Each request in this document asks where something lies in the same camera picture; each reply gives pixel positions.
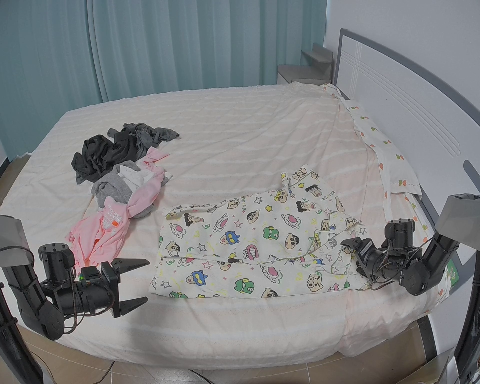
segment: white headboard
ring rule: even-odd
[[[406,155],[435,223],[447,196],[479,194],[480,111],[455,89],[393,50],[340,30],[334,85],[358,101]],[[466,261],[472,251],[459,249]],[[474,258],[458,269],[458,286],[473,274]]]

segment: green cartoon character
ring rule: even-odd
[[[278,240],[278,236],[280,234],[278,233],[278,229],[275,229],[273,227],[265,227],[264,228],[264,238],[269,239],[269,240]]]
[[[181,292],[171,291],[168,297],[175,297],[176,299],[188,299],[188,296]]]
[[[254,288],[255,284],[253,281],[250,281],[249,279],[239,279],[235,282],[235,287],[233,289],[240,293],[251,294]]]

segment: black pole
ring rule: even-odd
[[[478,369],[480,355],[480,251],[477,251],[472,293],[462,333],[455,348],[460,384],[468,383]]]
[[[21,384],[43,384],[42,369],[17,328],[0,283],[0,356]]]

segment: black garment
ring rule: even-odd
[[[123,129],[118,132],[110,128],[107,136],[112,137],[115,142],[123,140],[125,135],[129,134],[137,138],[137,159],[147,154],[148,148],[157,147],[161,141],[170,141],[179,136],[179,134],[168,128],[152,128],[144,123],[124,123]]]
[[[115,143],[103,135],[85,140],[82,153],[75,153],[72,160],[72,167],[77,171],[77,184],[85,180],[95,182],[110,172],[115,164],[137,160],[136,142],[137,138],[128,134]]]

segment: teal curtain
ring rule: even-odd
[[[0,140],[33,151],[68,110],[275,84],[322,44],[326,0],[0,1]]]

